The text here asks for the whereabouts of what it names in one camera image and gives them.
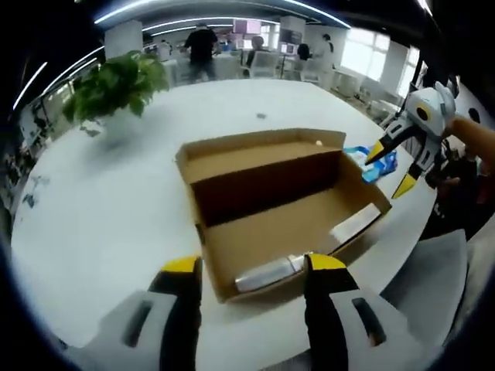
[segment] person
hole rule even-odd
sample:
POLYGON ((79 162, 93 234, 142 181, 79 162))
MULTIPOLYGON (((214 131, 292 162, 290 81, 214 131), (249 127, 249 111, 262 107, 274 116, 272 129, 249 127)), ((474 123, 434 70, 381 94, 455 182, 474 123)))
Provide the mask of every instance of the person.
POLYGON ((220 44, 217 35, 208 29, 205 23, 199 23, 196 30, 192 32, 186 40, 185 49, 190 49, 189 53, 189 82, 195 83, 198 76, 205 72, 208 80, 216 80, 217 74, 213 65, 212 51, 220 53, 220 44))
POLYGON ((249 51, 249 54, 247 55, 247 60, 246 60, 246 66, 251 67, 251 64, 253 64, 254 56, 256 55, 256 52, 262 52, 266 51, 263 48, 263 44, 265 41, 261 36, 255 36, 251 40, 251 44, 253 46, 253 49, 249 51))
POLYGON ((162 39, 158 45, 158 55, 160 60, 169 60, 170 59, 170 53, 172 52, 172 47, 168 42, 166 42, 165 39, 162 39))
POLYGON ((301 44, 297 48, 297 55, 299 57, 299 60, 308 60, 311 58, 311 53, 309 52, 309 45, 308 44, 301 44))
POLYGON ((313 55, 313 57, 320 60, 322 64, 323 81, 321 86, 325 90, 329 90, 332 87, 333 82, 334 55, 333 44, 330 40, 330 35, 328 33, 324 33, 316 52, 313 55))

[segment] potted plant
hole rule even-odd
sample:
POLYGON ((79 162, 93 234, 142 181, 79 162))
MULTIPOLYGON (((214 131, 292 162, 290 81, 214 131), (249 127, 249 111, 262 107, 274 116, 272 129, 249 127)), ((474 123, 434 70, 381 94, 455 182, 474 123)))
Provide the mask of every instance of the potted plant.
POLYGON ((167 88, 159 59, 131 51, 74 82, 74 94, 64 104, 63 114, 69 122, 93 121, 105 126, 107 137, 119 141, 135 128, 136 116, 142 116, 153 94, 167 88))

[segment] computer monitor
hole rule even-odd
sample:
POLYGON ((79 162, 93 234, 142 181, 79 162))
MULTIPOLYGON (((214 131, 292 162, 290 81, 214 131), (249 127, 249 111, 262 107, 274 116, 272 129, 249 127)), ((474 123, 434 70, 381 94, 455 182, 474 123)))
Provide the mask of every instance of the computer monitor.
POLYGON ((235 19, 234 33, 241 33, 244 35, 259 35, 261 33, 261 22, 235 19))

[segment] green leaves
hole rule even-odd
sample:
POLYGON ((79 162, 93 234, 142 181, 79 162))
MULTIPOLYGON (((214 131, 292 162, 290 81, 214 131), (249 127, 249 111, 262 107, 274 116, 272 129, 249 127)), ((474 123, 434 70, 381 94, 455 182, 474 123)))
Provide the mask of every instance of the green leaves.
POLYGON ((131 108, 133 114, 141 117, 142 112, 145 110, 145 102, 138 95, 131 95, 129 97, 129 108, 131 108))
POLYGON ((156 91, 168 89, 165 69, 158 57, 139 51, 109 59, 73 83, 75 94, 63 107, 68 121, 93 121, 118 108, 141 117, 156 91))

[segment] box flap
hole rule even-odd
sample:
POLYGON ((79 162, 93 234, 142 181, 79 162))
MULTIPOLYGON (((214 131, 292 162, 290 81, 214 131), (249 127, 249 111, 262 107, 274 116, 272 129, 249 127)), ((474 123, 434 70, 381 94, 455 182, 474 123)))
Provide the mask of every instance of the box flap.
POLYGON ((262 131, 186 144, 176 160, 183 178, 190 184, 246 168, 340 150, 344 139, 345 134, 338 131, 262 131))

